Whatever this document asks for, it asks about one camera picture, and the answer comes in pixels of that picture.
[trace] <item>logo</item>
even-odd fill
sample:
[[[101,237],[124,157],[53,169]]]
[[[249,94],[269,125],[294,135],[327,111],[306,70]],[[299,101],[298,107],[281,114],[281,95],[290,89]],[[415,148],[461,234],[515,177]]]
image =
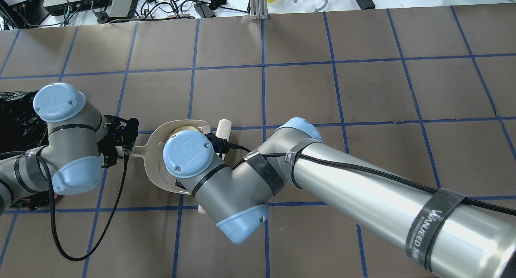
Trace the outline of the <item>logo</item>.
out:
[[[414,232],[411,237],[411,245],[412,245],[412,258],[418,260],[418,256],[420,254],[421,242],[426,235],[428,227],[432,225],[433,222],[437,221],[439,214],[442,214],[440,210],[432,210],[427,217],[421,217],[418,225],[415,227]]]

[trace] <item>white cylinder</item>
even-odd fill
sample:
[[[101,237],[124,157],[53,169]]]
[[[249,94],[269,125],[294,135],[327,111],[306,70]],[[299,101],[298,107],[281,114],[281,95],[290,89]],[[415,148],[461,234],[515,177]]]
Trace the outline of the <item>white cylinder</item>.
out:
[[[233,124],[228,119],[221,119],[219,124],[217,125],[217,131],[215,132],[215,136],[218,138],[223,138],[225,140],[229,140],[229,135],[231,134],[231,126]]]

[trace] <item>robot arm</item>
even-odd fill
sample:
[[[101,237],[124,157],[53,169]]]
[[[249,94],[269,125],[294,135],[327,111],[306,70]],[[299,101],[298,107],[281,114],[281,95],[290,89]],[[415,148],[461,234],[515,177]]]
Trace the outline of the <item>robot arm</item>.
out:
[[[19,199],[48,190],[36,155],[47,162],[57,194],[79,194],[101,183],[101,166],[107,159],[101,160],[99,148],[108,147],[98,145],[112,139],[107,126],[111,117],[101,115],[81,92],[66,83],[41,89],[33,107],[48,123],[49,145],[0,161],[0,214]]]
[[[213,154],[208,140],[197,131],[173,135],[166,142],[163,157],[167,170],[179,178],[234,243],[243,243],[260,227],[269,216],[267,200],[291,182],[438,276],[514,276],[514,224],[458,202],[448,207],[451,214],[442,218],[444,210],[429,207],[446,204],[450,201],[447,194],[459,195],[449,191],[432,195],[371,173],[318,163],[328,160],[385,172],[321,141],[314,126],[293,118],[233,171]],[[306,158],[297,158],[300,152]],[[436,203],[437,196],[445,202]],[[424,241],[431,241],[431,245],[424,247]]]

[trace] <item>black tape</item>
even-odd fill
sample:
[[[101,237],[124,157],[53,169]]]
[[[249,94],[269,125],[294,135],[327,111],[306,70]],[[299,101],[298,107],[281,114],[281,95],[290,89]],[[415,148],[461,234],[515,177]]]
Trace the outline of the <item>black tape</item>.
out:
[[[435,238],[450,214],[465,195],[441,188],[422,207],[412,226],[410,227],[405,243],[405,255],[424,267],[431,270],[431,255]]]
[[[72,128],[83,128],[83,129],[89,129],[93,132],[95,132],[95,128],[89,126],[89,125],[84,125],[84,124],[68,124],[68,125],[62,125],[62,126],[57,126],[55,128],[53,128],[52,130],[50,130],[48,132],[48,135],[54,133],[55,131],[59,131],[59,130],[64,130],[64,129],[72,129]]]
[[[196,185],[195,187],[193,188],[192,192],[191,192],[191,195],[193,198],[195,198],[195,195],[197,194],[197,192],[199,191],[199,189],[201,188],[201,186],[203,186],[206,181],[208,181],[208,179],[210,179],[215,173],[221,171],[223,168],[226,168],[226,167],[229,167],[227,166],[227,164],[221,164],[219,166],[217,166],[216,168],[213,168],[212,171],[208,172]]]
[[[276,172],[274,167],[260,154],[260,152],[258,152],[258,150],[252,151],[243,159],[269,185],[273,195],[276,195],[280,190],[282,190],[283,186],[285,186],[278,172]]]
[[[285,163],[287,163],[290,166],[292,166],[291,181],[295,185],[295,187],[297,187],[299,189],[303,189],[303,188],[300,187],[299,184],[297,184],[295,182],[295,179],[293,177],[293,166],[295,164],[295,159],[297,158],[296,155],[298,153],[301,153],[301,151],[303,151],[303,149],[306,148],[308,145],[314,144],[314,143],[321,143],[321,142],[318,141],[318,140],[312,139],[312,138],[302,139],[297,144],[295,144],[294,147],[292,147],[292,149],[290,149],[289,152],[287,152],[287,154],[285,155]]]
[[[24,190],[27,190],[28,192],[30,193],[37,193],[37,191],[29,188],[29,186],[23,181],[23,178],[22,178],[22,175],[20,174],[20,160],[22,159],[22,156],[19,155],[17,158],[16,158],[16,161],[15,161],[15,175],[16,175],[16,180],[18,180],[18,183],[22,186],[22,188]]]
[[[45,180],[43,173],[41,172],[39,162],[36,159],[36,155],[39,155],[41,150],[46,146],[31,149],[25,153],[25,169],[29,179],[40,188],[46,188],[48,183]]]

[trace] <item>metal post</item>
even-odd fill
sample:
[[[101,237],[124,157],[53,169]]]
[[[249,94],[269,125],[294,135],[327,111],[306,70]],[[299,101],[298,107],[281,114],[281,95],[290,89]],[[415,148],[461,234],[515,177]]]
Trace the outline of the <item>metal post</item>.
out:
[[[249,0],[251,19],[269,19],[267,0]]]

